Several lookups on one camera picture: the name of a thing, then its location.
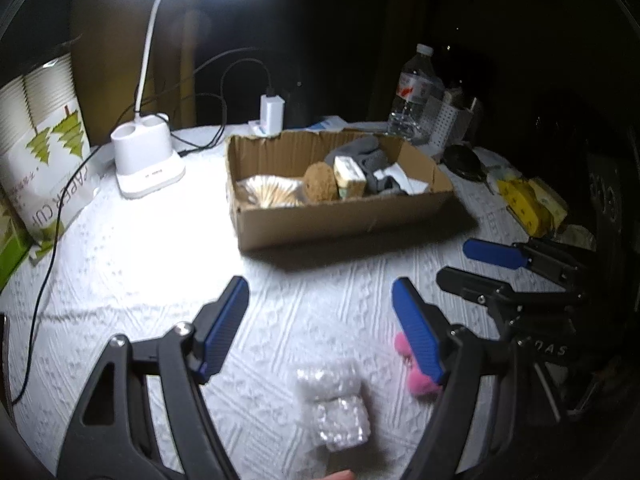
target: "plastic bottle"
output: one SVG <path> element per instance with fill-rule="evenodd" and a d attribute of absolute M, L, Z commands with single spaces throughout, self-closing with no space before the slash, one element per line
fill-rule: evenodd
<path fill-rule="evenodd" d="M 418 125 L 424 105 L 429 95 L 442 86 L 431 65 L 433 49 L 419 43 L 415 50 L 415 56 L 402 67 L 387 128 L 388 134 L 409 140 L 420 139 Z"/>

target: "table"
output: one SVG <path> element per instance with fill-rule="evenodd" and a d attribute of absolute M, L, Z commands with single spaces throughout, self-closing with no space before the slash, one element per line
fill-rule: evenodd
<path fill-rule="evenodd" d="M 198 128 L 180 135 L 206 142 L 214 131 Z M 220 146 L 187 156 L 179 183 L 140 200 L 123 199 L 113 168 L 106 171 L 100 193 L 60 242 L 41 305 L 30 384 L 15 410 L 20 433 L 54 471 L 76 400 L 110 336 L 162 335 L 176 322 L 191 320 L 234 274 L 241 274 L 251 287 L 250 306 L 222 373 L 203 392 L 242 480 L 311 479 L 342 467 L 361 479 L 398 478 L 432 405 L 413 399 L 404 386 L 407 370 L 392 347 L 399 329 L 390 302 L 393 280 L 408 276 L 452 322 L 493 338 L 497 331 L 483 308 L 437 287 L 434 277 L 441 267 L 482 272 L 519 290 L 555 286 L 523 270 L 465 259 L 467 237 L 511 243 L 526 235 L 500 197 L 447 170 L 459 200 L 445 204 L 428 222 L 243 256 L 228 216 L 223 153 Z M 12 322 L 14 395 L 48 262 L 23 263 L 0 296 L 0 311 Z M 290 375 L 296 364 L 347 357 L 355 358 L 363 373 L 372 439 L 328 456 L 314 447 Z M 477 459 L 491 390 L 489 380 L 482 384 L 461 468 Z M 163 460 L 180 469 L 156 378 L 150 379 L 150 396 Z"/>

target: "bubble wrapped package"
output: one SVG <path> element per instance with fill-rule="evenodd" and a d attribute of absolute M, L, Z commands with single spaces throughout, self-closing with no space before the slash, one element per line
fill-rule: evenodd
<path fill-rule="evenodd" d="M 357 395 L 316 402 L 314 418 L 331 452 L 364 444 L 371 434 L 367 409 Z"/>
<path fill-rule="evenodd" d="M 331 400 L 360 393 L 362 379 L 354 361 L 309 365 L 296 369 L 296 387 L 306 402 Z"/>
<path fill-rule="evenodd" d="M 364 444 L 371 433 L 354 361 L 299 367 L 296 389 L 319 440 L 333 451 Z"/>

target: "black round object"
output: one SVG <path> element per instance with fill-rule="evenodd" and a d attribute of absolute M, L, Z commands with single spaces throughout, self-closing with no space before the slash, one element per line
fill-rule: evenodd
<path fill-rule="evenodd" d="M 482 182 L 486 177 L 480 159 L 468 146 L 460 144 L 447 146 L 442 155 L 442 161 L 453 174 L 465 180 Z"/>

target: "blue gripper pad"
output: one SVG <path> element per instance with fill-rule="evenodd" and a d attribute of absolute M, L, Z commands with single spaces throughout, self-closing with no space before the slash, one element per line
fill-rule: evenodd
<path fill-rule="evenodd" d="M 196 341 L 193 352 L 198 359 L 202 360 L 195 370 L 200 384 L 206 383 L 211 376 L 222 370 L 226 355 L 248 306 L 249 284 L 244 278 L 236 276 L 219 300 L 204 306 L 194 320 Z M 203 324 L 210 326 L 210 330 L 204 337 L 198 334 Z"/>
<path fill-rule="evenodd" d="M 463 245 L 462 251 L 471 260 L 492 264 L 506 269 L 527 267 L 529 259 L 517 247 L 494 244 L 485 240 L 469 238 Z"/>
<path fill-rule="evenodd" d="M 435 308 L 443 318 L 444 315 L 437 306 L 424 303 L 408 278 L 399 278 L 394 281 L 391 298 L 396 316 L 409 341 L 420 371 L 439 383 L 445 374 L 440 359 L 440 341 L 420 309 Z"/>

